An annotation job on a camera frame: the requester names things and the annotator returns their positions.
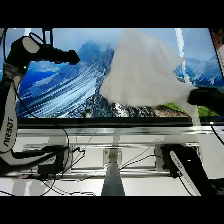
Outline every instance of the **screen bezel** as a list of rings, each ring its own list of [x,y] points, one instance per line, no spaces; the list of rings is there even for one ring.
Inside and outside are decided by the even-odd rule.
[[[211,28],[208,28],[211,39]],[[217,126],[224,124],[224,117],[200,117],[202,126],[210,126],[213,121]],[[192,119],[190,117],[148,117],[148,118],[18,118],[18,128],[20,129],[59,129],[55,126],[65,128],[92,127],[92,128],[131,128],[131,127],[190,127]]]

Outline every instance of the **large screen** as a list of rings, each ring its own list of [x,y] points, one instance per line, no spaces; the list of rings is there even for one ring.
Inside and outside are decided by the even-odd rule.
[[[23,78],[19,95],[29,111],[40,118],[98,117],[185,117],[173,102],[157,107],[129,107],[108,103],[99,90],[110,71],[114,51],[122,28],[54,28],[54,47],[75,50],[80,57],[77,65],[31,62]],[[194,86],[224,86],[220,64],[207,28],[138,28],[162,41],[184,64],[174,71],[180,82]],[[33,32],[42,37],[41,28],[10,28],[6,37],[6,54],[13,41]],[[0,79],[3,56],[1,45]],[[206,107],[199,107],[200,116],[217,116]],[[30,118],[20,101],[17,116]]]

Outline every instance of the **white cloth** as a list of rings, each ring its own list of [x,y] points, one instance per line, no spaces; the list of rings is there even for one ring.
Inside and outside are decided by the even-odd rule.
[[[109,102],[134,107],[157,106],[184,98],[181,106],[189,109],[186,96],[195,87],[180,82],[174,74],[183,60],[160,40],[126,29],[100,94]]]

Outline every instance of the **mountain image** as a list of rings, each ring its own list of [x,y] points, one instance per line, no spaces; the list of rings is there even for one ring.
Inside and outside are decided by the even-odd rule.
[[[19,94],[32,114],[41,118],[162,116],[158,108],[110,104],[99,94],[114,55],[114,49],[110,46],[88,41],[77,54],[80,62],[76,65],[51,62],[30,64]],[[193,85],[224,86],[216,55],[207,61],[195,58],[186,58],[185,61],[186,74]],[[174,72],[178,80],[184,82],[182,65]],[[31,117],[19,101],[16,112],[18,117]]]

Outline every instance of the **green grass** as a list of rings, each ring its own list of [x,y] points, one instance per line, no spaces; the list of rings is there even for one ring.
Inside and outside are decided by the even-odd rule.
[[[163,106],[168,107],[172,110],[178,111],[178,112],[182,112],[185,113],[183,110],[181,110],[175,103],[167,103],[164,104]],[[219,116],[217,113],[210,111],[209,114],[209,109],[207,107],[204,106],[200,106],[198,107],[198,114],[200,117],[206,117],[206,116]]]

